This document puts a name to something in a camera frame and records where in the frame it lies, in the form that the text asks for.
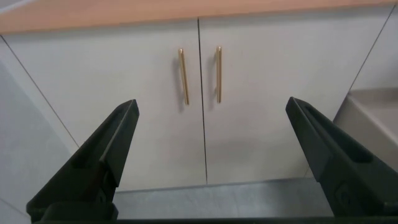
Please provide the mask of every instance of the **white cabinet door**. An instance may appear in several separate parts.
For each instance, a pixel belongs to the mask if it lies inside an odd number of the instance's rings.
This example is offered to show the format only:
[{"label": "white cabinet door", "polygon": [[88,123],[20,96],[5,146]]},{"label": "white cabinet door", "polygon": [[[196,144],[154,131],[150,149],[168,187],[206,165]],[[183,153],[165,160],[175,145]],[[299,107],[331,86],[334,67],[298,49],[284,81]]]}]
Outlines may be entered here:
[{"label": "white cabinet door", "polygon": [[333,119],[391,9],[200,19],[208,183],[303,177],[308,164],[285,113],[289,97]]},{"label": "white cabinet door", "polygon": [[197,21],[4,37],[80,146],[117,105],[137,100],[122,190],[206,184]]}]

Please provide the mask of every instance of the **brass cabinet handle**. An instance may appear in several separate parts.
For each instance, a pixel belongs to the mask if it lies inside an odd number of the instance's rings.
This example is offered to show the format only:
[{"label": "brass cabinet handle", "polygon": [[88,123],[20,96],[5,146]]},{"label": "brass cabinet handle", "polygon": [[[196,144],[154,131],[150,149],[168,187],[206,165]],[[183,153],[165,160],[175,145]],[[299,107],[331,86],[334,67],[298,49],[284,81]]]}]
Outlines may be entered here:
[{"label": "brass cabinet handle", "polygon": [[217,63],[217,103],[221,103],[221,47],[216,49],[216,63]]},{"label": "brass cabinet handle", "polygon": [[180,58],[180,70],[181,70],[182,88],[184,90],[184,96],[185,96],[185,104],[189,105],[187,71],[185,69],[185,57],[183,49],[178,50],[178,57]]}]

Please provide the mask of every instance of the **wooden countertop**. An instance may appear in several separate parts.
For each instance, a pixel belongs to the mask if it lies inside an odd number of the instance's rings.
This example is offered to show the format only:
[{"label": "wooden countertop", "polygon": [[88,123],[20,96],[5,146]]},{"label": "wooden countertop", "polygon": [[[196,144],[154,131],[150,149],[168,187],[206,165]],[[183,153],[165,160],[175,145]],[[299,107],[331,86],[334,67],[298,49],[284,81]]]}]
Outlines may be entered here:
[{"label": "wooden countertop", "polygon": [[0,14],[0,34],[394,2],[396,0],[36,0]]}]

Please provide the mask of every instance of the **countertop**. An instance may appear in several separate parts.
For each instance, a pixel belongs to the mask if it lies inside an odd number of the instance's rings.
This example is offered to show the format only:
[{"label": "countertop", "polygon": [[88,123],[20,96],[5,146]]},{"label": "countertop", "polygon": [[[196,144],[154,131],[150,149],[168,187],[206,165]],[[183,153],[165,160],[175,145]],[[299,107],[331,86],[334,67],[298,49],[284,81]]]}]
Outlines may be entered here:
[{"label": "countertop", "polygon": [[230,16],[375,6],[396,0],[36,0],[0,14],[0,34]]},{"label": "countertop", "polygon": [[350,91],[333,121],[398,172],[398,88]]}]

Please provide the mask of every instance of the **floor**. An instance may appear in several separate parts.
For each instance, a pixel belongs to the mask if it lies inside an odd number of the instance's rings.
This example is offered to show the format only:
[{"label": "floor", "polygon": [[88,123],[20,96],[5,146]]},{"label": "floor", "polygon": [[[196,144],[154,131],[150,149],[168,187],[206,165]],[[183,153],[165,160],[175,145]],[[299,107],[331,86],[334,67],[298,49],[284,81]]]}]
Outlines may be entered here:
[{"label": "floor", "polygon": [[119,219],[333,216],[313,178],[118,192],[113,202]]}]

